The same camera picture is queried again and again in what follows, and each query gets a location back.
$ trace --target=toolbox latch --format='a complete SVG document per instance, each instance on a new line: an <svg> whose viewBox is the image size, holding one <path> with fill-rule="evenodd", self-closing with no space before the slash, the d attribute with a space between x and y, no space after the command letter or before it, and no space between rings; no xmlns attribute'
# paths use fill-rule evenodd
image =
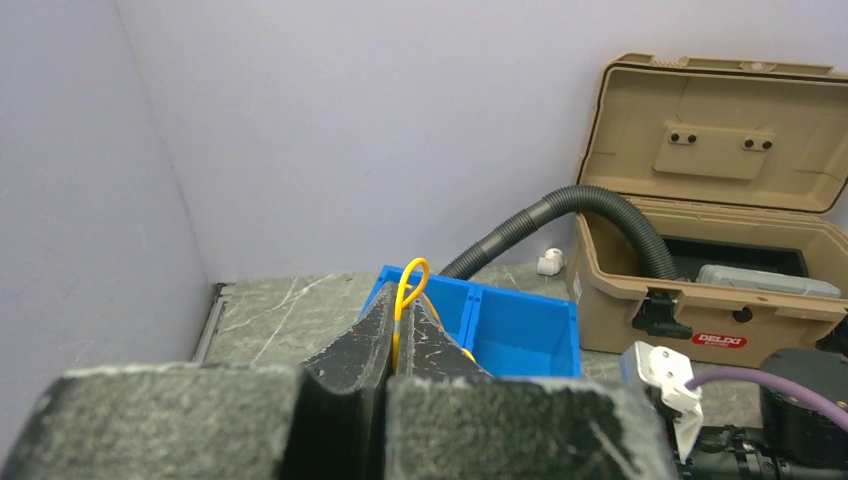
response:
<svg viewBox="0 0 848 480"><path fill-rule="evenodd" d="M816 343L816 348L830 353L840 353L848 357L848 316L831 330L826 337Z"/></svg>
<svg viewBox="0 0 848 480"><path fill-rule="evenodd" d="M692 327L674 320L674 299L668 292L648 290L631 325L652 337L692 338Z"/></svg>

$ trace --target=red label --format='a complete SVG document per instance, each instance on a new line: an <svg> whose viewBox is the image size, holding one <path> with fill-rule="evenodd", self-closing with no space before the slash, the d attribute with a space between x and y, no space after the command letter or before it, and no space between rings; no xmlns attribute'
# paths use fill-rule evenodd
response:
<svg viewBox="0 0 848 480"><path fill-rule="evenodd" d="M708 347L742 348L748 340L742 337L731 337L730 335L716 335L715 333L696 333L692 341L699 345Z"/></svg>

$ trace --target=black cylindrical motor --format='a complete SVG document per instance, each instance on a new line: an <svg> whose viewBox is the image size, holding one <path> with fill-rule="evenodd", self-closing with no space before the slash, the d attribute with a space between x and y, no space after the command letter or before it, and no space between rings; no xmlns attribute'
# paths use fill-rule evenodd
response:
<svg viewBox="0 0 848 480"><path fill-rule="evenodd" d="M789 348L760 370L803 385L848 409L848 360ZM704 427L681 478L848 480L848 433L798 399L760 388L763 428Z"/></svg>
<svg viewBox="0 0 848 480"><path fill-rule="evenodd" d="M787 348L768 357L760 370L791 380L848 409L848 360ZM760 388L766 441L778 452L818 468L848 468L848 432L795 397Z"/></svg>

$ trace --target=black corrugated hose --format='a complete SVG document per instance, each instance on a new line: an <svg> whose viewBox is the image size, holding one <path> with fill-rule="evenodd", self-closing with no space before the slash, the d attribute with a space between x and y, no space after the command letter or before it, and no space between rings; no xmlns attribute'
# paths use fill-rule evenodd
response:
<svg viewBox="0 0 848 480"><path fill-rule="evenodd" d="M462 252L439 275L468 280L542 225L571 212L594 212L611 221L636 248L646 276L678 279L668 247L645 215L621 195L594 185L570 185L545 195Z"/></svg>

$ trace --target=gray device inside toolbox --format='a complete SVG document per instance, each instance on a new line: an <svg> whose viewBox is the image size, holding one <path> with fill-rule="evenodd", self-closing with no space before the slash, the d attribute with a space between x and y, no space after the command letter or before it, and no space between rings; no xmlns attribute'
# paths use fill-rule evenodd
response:
<svg viewBox="0 0 848 480"><path fill-rule="evenodd" d="M839 288L822 280L726 267L724 265L704 265L698 273L696 282L724 287L753 288L796 295L808 295L812 297L842 297L842 291Z"/></svg>

